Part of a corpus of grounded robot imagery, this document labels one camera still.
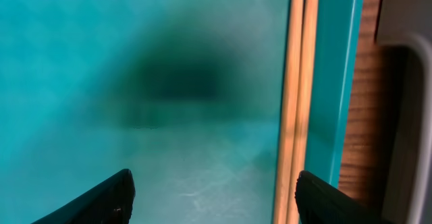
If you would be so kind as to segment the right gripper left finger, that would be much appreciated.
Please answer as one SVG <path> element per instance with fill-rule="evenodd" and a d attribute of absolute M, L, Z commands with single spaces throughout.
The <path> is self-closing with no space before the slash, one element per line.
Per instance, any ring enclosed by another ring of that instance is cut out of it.
<path fill-rule="evenodd" d="M 135 193 L 132 172 L 122 169 L 34 224 L 128 224 Z"/>

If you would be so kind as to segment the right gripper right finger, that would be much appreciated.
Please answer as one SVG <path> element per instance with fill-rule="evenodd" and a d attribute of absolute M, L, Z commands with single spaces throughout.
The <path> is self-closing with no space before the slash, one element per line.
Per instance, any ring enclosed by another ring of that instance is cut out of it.
<path fill-rule="evenodd" d="M 301 171 L 295 201 L 302 224 L 391 224 L 309 171 Z"/>

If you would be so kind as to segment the wooden chopstick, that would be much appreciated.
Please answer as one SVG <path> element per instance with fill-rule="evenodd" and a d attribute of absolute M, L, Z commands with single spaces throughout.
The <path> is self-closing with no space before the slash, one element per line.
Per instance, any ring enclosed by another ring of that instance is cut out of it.
<path fill-rule="evenodd" d="M 300 56 L 300 75 L 298 103 L 296 110 L 296 132 L 292 153 L 292 170 L 290 176 L 290 198 L 288 202 L 287 224 L 298 224 L 299 214 L 295 201 L 296 182 L 299 173 L 304 169 L 308 122 L 313 87 L 313 72 L 317 35 L 317 15 L 319 0 L 305 0 L 302 21 L 302 44 Z"/>
<path fill-rule="evenodd" d="M 298 101 L 303 5 L 304 0 L 290 0 L 273 224 L 285 224 L 288 214 L 290 174 Z"/>

